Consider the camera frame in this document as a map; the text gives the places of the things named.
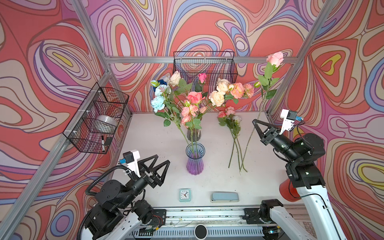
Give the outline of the coral pink rose stem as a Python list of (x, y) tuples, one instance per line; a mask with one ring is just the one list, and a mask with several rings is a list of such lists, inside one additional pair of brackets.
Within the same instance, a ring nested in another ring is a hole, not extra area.
[(200, 104), (206, 97), (201, 92), (190, 92), (187, 95), (187, 101), (190, 104)]

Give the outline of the cream carnation stem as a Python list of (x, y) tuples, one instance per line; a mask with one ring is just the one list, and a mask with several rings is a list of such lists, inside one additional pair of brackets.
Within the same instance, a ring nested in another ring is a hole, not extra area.
[(216, 90), (208, 96), (208, 107), (223, 107), (225, 105), (225, 96), (230, 90), (231, 83), (226, 79), (218, 78)]

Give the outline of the pink carnation stem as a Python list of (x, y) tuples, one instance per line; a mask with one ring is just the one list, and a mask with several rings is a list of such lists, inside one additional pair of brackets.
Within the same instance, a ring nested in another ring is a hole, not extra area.
[(252, 98), (256, 89), (260, 88), (261, 84), (260, 82), (256, 82), (253, 85), (251, 84), (242, 84), (242, 83), (235, 83), (230, 84), (228, 86), (228, 91), (225, 93), (225, 101), (233, 101), (235, 104), (239, 102), (240, 99), (245, 98), (249, 99)]

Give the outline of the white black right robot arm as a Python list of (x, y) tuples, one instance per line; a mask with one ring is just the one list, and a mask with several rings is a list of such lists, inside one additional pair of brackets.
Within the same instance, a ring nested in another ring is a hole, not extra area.
[(326, 183), (315, 162), (325, 155), (325, 142), (316, 134), (305, 134), (291, 141), (280, 134), (280, 127), (253, 120), (261, 142), (271, 145), (277, 156), (286, 162), (288, 190), (295, 189), (313, 224), (316, 236), (310, 236), (277, 199), (264, 200), (259, 216), (263, 221), (276, 223), (292, 240), (345, 240), (342, 227), (330, 203)]

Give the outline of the pink ranunculus spray stem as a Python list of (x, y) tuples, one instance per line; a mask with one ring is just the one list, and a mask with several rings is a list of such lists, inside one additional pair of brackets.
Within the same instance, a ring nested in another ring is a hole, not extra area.
[(247, 173), (248, 170), (245, 168), (243, 151), (239, 141), (242, 118), (236, 114), (234, 107), (226, 107), (223, 111), (219, 112), (218, 121), (220, 126), (227, 127), (230, 130), (233, 140), (228, 168), (231, 167), (234, 153), (236, 153), (239, 172), (245, 171)]

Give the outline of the magenta rose stem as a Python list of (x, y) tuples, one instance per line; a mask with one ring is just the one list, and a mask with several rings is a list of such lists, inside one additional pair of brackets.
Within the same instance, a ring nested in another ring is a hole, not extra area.
[(206, 73), (198, 74), (198, 82), (196, 83), (196, 86), (195, 86), (195, 90), (197, 92), (202, 92), (203, 91), (204, 85), (206, 83), (206, 79), (207, 79), (207, 74)]

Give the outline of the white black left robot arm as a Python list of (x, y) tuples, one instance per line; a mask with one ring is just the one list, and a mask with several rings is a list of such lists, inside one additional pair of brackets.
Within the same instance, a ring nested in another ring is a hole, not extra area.
[[(97, 203), (84, 216), (78, 228), (78, 240), (124, 240), (141, 225), (150, 233), (166, 222), (166, 210), (155, 210), (145, 199), (146, 187), (162, 186), (171, 162), (157, 164), (158, 155), (141, 160), (133, 152), (124, 153), (118, 164), (96, 178), (86, 195)], [(116, 170), (130, 178), (126, 184), (118, 180), (105, 182), (98, 192), (92, 189)]]

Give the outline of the pink peony spray stem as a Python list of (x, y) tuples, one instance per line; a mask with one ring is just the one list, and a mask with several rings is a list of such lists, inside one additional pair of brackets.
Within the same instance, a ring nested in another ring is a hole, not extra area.
[(201, 119), (199, 118), (199, 108), (196, 105), (186, 103), (182, 109), (181, 123), (188, 128), (201, 128)]

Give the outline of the pink grey glass vase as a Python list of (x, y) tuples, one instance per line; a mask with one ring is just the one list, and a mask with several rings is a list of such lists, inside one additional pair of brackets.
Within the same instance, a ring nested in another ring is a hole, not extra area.
[(188, 128), (187, 129), (187, 139), (190, 141), (190, 142), (198, 142), (200, 139), (201, 139), (201, 136), (202, 136), (202, 132), (201, 132), (202, 128)]

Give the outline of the light blue carnation stem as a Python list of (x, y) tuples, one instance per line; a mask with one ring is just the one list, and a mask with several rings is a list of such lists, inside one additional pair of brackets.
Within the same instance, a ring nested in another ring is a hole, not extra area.
[(151, 107), (156, 116), (164, 119), (163, 125), (169, 127), (174, 123), (178, 130), (182, 133), (183, 138), (189, 145), (191, 142), (187, 139), (186, 134), (182, 130), (181, 107), (175, 102), (175, 94), (169, 85), (160, 85), (158, 80), (150, 81), (154, 90), (154, 98), (151, 100)]

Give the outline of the purple glass vase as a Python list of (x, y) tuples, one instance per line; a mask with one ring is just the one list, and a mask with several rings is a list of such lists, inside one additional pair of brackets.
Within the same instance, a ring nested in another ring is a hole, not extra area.
[(205, 147), (198, 142), (193, 142), (186, 147), (186, 155), (188, 157), (187, 171), (191, 175), (199, 175), (204, 170), (203, 157), (205, 156)]

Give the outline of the blue rose stem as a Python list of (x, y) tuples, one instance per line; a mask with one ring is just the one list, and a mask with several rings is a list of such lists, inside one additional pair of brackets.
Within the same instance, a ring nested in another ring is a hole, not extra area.
[(168, 84), (166, 81), (164, 81), (164, 80), (162, 80), (162, 79), (158, 80), (158, 83), (159, 83), (160, 85), (167, 85), (167, 84)]

